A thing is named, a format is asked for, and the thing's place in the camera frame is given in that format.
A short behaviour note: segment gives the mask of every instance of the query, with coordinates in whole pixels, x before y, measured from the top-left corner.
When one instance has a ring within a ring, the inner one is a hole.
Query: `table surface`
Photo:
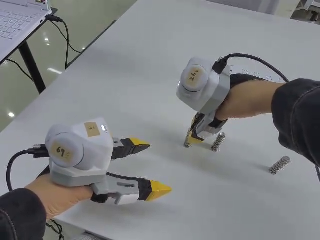
[[[319,26],[201,0],[139,0],[1,134],[2,184],[18,151],[43,143],[56,123],[104,117],[115,137],[151,148],[112,162],[110,172],[172,187],[154,202],[116,206],[90,201],[57,219],[112,240],[301,240],[320,235],[320,183],[315,167],[278,143],[271,115],[230,120],[220,151],[210,142],[183,147],[195,112],[176,97],[194,56],[252,54],[289,79],[317,79]],[[245,59],[232,61],[257,71]],[[291,164],[277,175],[268,167]],[[20,157],[14,188],[31,182],[47,159]]]

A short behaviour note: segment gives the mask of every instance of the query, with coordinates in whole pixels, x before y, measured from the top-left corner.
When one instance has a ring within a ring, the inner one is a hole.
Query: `hand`
[[[230,90],[226,100],[216,112],[216,118],[224,121],[269,114],[273,96],[282,85],[284,83],[263,80],[241,83]]]
[[[90,199],[93,191],[89,186],[65,187],[53,183],[50,175],[38,177],[25,187],[38,195],[46,210],[46,219],[62,214],[78,202]]]

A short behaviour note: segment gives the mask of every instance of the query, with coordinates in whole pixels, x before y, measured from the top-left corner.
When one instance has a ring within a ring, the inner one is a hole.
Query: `white laptop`
[[[0,62],[52,13],[49,0],[0,0]]]

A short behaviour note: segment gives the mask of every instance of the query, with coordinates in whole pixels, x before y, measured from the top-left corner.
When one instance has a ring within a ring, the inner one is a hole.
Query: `black jacket sleeve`
[[[271,107],[280,144],[320,166],[320,82],[286,83],[275,92]]]
[[[42,240],[46,210],[32,191],[19,188],[0,197],[0,239]]]

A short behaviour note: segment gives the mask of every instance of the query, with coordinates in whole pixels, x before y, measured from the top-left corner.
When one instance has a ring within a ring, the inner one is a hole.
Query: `tan paper label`
[[[57,141],[52,144],[50,153],[67,163],[69,163],[74,156],[74,153],[70,149],[62,146]]]
[[[96,122],[85,122],[84,123],[88,138],[100,136],[100,131]]]
[[[202,73],[201,69],[193,67],[190,69],[186,84],[190,87],[195,87],[199,81],[200,74]]]

